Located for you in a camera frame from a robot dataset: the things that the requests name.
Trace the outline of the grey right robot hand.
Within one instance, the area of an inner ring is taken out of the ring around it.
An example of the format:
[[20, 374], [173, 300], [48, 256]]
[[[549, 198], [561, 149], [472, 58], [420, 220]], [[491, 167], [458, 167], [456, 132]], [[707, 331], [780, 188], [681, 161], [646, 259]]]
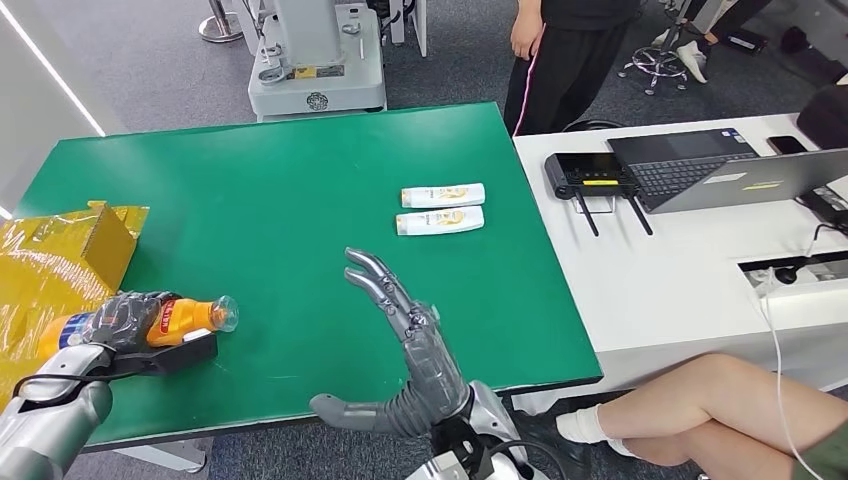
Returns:
[[383, 312], [403, 351], [409, 378], [385, 402], [349, 403], [333, 395], [314, 396], [309, 406], [326, 424], [354, 431], [420, 437], [459, 412], [470, 398], [468, 383], [446, 345], [438, 315], [413, 299], [398, 277], [376, 255], [347, 247], [357, 269], [345, 279], [366, 292]]

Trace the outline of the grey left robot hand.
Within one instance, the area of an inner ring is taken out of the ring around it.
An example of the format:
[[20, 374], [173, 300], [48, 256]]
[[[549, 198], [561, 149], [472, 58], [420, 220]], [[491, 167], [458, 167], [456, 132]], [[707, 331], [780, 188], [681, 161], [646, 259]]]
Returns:
[[158, 315], [168, 301], [181, 298], [167, 291], [119, 293], [85, 321], [81, 340], [108, 346], [117, 353], [148, 351], [151, 347], [146, 337]]

